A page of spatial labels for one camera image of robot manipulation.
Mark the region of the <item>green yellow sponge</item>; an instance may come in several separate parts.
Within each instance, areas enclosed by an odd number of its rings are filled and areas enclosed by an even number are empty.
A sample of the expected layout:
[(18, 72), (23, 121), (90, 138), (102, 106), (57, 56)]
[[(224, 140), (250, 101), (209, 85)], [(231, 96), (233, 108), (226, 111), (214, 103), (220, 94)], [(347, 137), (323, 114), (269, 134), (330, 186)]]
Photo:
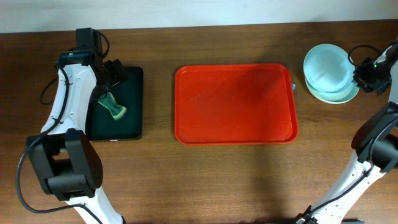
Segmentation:
[(127, 108), (119, 105), (111, 92), (100, 96), (97, 102), (110, 112), (115, 121), (121, 119), (127, 112)]

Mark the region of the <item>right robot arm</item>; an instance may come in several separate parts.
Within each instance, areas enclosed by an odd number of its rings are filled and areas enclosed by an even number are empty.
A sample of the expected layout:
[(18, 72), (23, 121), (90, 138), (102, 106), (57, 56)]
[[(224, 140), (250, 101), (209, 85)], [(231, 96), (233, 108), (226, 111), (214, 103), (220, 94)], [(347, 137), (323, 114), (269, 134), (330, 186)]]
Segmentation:
[(366, 121), (351, 142), (353, 153), (338, 180), (315, 205), (298, 214), (298, 224), (342, 223), (363, 193), (397, 168), (397, 42), (355, 66), (353, 78), (366, 93), (390, 90), (387, 104)]

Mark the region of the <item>pale blue plate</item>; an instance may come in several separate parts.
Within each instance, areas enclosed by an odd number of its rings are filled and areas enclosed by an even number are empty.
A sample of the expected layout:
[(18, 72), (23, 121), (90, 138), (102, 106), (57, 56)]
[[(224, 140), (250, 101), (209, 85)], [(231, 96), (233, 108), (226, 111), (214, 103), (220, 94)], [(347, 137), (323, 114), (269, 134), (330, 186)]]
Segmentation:
[(306, 80), (312, 87), (325, 93), (345, 90), (353, 82), (353, 71), (348, 53), (333, 44), (313, 47), (303, 62)]

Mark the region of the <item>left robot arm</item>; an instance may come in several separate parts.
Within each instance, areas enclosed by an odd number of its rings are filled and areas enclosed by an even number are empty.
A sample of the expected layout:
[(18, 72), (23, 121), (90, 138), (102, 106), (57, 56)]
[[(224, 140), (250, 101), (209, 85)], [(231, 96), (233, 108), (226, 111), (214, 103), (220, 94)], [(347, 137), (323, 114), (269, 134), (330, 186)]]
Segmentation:
[(119, 60), (107, 62), (107, 38), (92, 28), (76, 30), (76, 46), (60, 55), (55, 66), (58, 87), (47, 122), (37, 136), (27, 138), (26, 149), (16, 171), (16, 190), (21, 204), (38, 213), (22, 196), (20, 177), (28, 158), (42, 190), (65, 206), (74, 208), (86, 223), (124, 223), (112, 207), (103, 188), (103, 166), (85, 134), (91, 102), (108, 96), (111, 87), (125, 81), (127, 74)]

